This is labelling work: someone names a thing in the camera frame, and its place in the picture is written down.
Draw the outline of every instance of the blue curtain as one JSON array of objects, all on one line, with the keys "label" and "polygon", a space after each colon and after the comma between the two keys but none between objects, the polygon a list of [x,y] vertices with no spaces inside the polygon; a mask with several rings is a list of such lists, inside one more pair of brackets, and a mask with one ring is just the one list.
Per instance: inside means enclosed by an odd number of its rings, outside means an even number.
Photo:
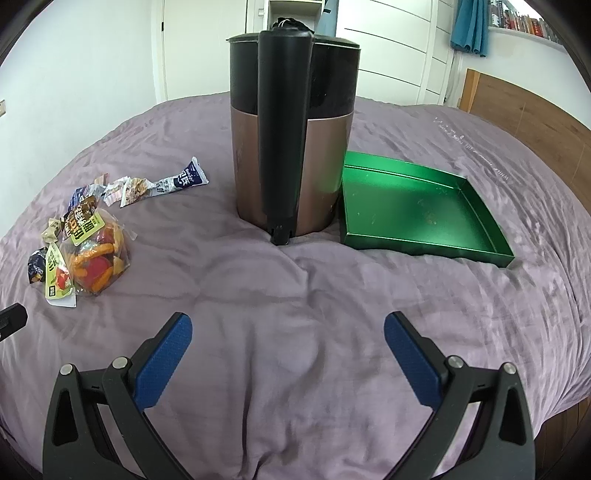
[{"label": "blue curtain", "polygon": [[452,48],[486,57],[488,53],[488,0],[459,0]]},{"label": "blue curtain", "polygon": [[336,37],[336,17],[339,10],[339,0],[326,0],[324,11],[318,20],[318,26],[315,33],[326,35],[327,37]]}]

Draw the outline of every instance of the snack package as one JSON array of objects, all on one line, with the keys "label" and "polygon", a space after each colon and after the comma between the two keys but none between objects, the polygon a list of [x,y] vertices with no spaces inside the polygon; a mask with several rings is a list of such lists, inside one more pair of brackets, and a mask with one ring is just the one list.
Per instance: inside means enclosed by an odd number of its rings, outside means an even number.
[{"label": "snack package", "polygon": [[27,262],[27,271],[29,274],[29,283],[45,281],[45,258],[47,256],[47,247],[35,250]]},{"label": "snack package", "polygon": [[60,232],[61,220],[59,218],[50,218],[49,226],[41,233],[41,239],[47,244],[52,244],[57,242],[57,236]]},{"label": "snack package", "polygon": [[78,292],[98,295],[129,267],[123,227],[89,197],[70,212],[60,245]]},{"label": "snack package", "polygon": [[197,185],[207,185],[208,183],[209,181],[205,176],[205,172],[199,166],[197,158],[193,157],[191,163],[181,173],[174,177],[159,180],[156,183],[152,183],[147,179],[127,178],[123,186],[120,206],[124,207],[148,197],[156,197]]},{"label": "snack package", "polygon": [[49,244],[45,262],[45,298],[60,300],[74,293],[70,272],[57,244]]},{"label": "snack package", "polygon": [[123,196],[123,186],[128,180],[129,177],[121,177],[120,179],[117,179],[113,183],[109,183],[107,185],[107,188],[105,189],[105,195],[103,197],[103,201],[106,203],[107,207],[110,207],[116,202],[121,202],[121,197]]},{"label": "snack package", "polygon": [[85,185],[84,187],[74,190],[67,211],[70,212],[85,198],[94,196],[95,198],[100,199],[107,188],[106,180],[107,174],[103,173],[100,177],[95,178],[94,182],[90,185]]}]

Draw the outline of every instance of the wooden headboard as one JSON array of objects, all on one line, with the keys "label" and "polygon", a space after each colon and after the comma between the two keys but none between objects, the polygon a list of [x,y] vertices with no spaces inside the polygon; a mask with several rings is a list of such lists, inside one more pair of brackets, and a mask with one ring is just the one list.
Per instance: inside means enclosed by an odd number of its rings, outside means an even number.
[{"label": "wooden headboard", "polygon": [[548,100],[476,70],[459,108],[509,132],[538,155],[591,213],[591,130]]}]

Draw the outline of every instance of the shelf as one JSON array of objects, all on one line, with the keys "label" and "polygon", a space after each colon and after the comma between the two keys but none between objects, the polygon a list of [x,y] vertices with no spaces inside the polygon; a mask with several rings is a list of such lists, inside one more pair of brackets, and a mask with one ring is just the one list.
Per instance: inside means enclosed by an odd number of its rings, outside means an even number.
[{"label": "shelf", "polygon": [[548,47],[555,48],[558,51],[567,53],[566,48],[564,48],[559,43],[553,42],[552,40],[548,40],[547,38],[539,37],[538,35],[532,35],[531,33],[522,32],[520,30],[511,30],[510,28],[501,28],[501,27],[488,27],[489,32],[501,33],[504,35],[513,35],[514,37],[521,37],[526,38],[527,40],[536,41]]},{"label": "shelf", "polygon": [[269,8],[290,15],[314,17],[322,9],[322,0],[269,0]]}]

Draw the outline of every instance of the bed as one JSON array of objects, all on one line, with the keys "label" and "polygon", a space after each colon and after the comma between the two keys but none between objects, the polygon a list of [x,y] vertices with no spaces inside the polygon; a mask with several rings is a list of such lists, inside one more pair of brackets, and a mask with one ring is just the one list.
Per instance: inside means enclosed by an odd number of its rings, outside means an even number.
[{"label": "bed", "polygon": [[[502,128],[529,146],[591,212],[591,132],[547,100],[468,69],[459,108]],[[591,447],[589,398],[547,420],[535,440],[540,478],[583,471]]]},{"label": "bed", "polygon": [[[1,430],[34,468],[60,366],[130,355],[174,311],[193,319],[193,341],[148,416],[195,478],[383,478],[430,413],[384,342],[394,310],[446,355],[514,362],[534,434],[589,396],[591,219],[512,135],[458,109],[359,98],[349,143],[467,177],[515,252],[506,269],[355,251],[338,242],[338,220],[275,247],[236,213],[231,148],[228,94],[157,105],[81,152],[0,241],[0,305],[18,301],[30,314],[0,343]],[[207,186],[109,208],[137,239],[131,267],[99,297],[50,307],[28,285],[27,257],[76,187],[102,173],[157,180],[194,155]]]}]

